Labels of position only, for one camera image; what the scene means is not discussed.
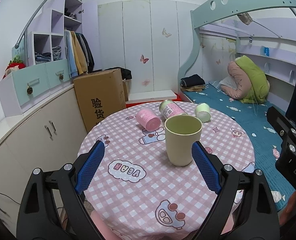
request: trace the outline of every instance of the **blue gripper pad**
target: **blue gripper pad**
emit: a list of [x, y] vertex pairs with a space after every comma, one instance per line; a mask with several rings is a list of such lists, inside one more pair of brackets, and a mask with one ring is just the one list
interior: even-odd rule
[[77, 184], [75, 186], [75, 191], [80, 195], [85, 191], [94, 177], [103, 157], [105, 154], [105, 145], [100, 142], [97, 147], [93, 150], [91, 155], [86, 160], [85, 164], [82, 166], [78, 173]]
[[215, 167], [212, 165], [208, 157], [202, 151], [200, 146], [195, 142], [192, 145], [192, 157], [204, 178], [209, 190], [214, 191], [219, 194], [221, 191], [221, 186], [219, 183], [219, 174]]

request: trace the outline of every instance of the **blue mattress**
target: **blue mattress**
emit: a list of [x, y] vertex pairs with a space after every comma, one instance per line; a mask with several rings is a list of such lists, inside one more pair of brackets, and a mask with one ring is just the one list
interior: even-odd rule
[[268, 108], [275, 105], [268, 101], [260, 105], [243, 104], [212, 85], [207, 85], [202, 92], [183, 93], [196, 104], [207, 103], [211, 108], [228, 115], [246, 131], [254, 147], [255, 166], [264, 171], [270, 189], [275, 191], [275, 204], [277, 211], [280, 211], [295, 190], [275, 168], [282, 139], [266, 118]]

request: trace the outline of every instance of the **green blanket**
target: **green blanket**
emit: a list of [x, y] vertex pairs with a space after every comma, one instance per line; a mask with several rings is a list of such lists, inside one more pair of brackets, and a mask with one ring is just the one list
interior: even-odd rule
[[264, 103], [269, 89], [265, 73], [247, 56], [236, 60], [236, 64], [246, 72], [252, 87], [247, 96], [240, 100], [242, 103]]

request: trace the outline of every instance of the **light blue drawer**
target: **light blue drawer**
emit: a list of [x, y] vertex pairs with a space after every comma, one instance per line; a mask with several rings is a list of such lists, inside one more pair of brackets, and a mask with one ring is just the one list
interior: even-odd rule
[[70, 79], [68, 60], [66, 59], [48, 62], [45, 64], [45, 67], [50, 88], [54, 88]]
[[[15, 71], [12, 78], [20, 106], [49, 89], [45, 63]], [[33, 89], [31, 95], [27, 93], [28, 86]]]

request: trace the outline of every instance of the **round table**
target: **round table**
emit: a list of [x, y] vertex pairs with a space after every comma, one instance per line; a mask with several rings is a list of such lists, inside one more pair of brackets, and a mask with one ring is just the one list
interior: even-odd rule
[[[194, 161], [176, 167], [168, 160], [159, 104], [145, 103], [110, 115], [89, 132], [78, 153], [88, 152], [97, 140], [105, 144], [104, 158], [85, 195], [124, 240], [183, 239], [200, 227], [216, 199]], [[178, 105], [194, 115], [196, 104]], [[154, 132], [135, 119], [144, 107], [162, 119]], [[254, 149], [245, 131], [229, 116], [215, 109], [210, 112], [211, 121], [203, 124], [200, 138], [207, 152], [237, 170], [253, 172]], [[241, 196], [237, 193], [232, 211]]]

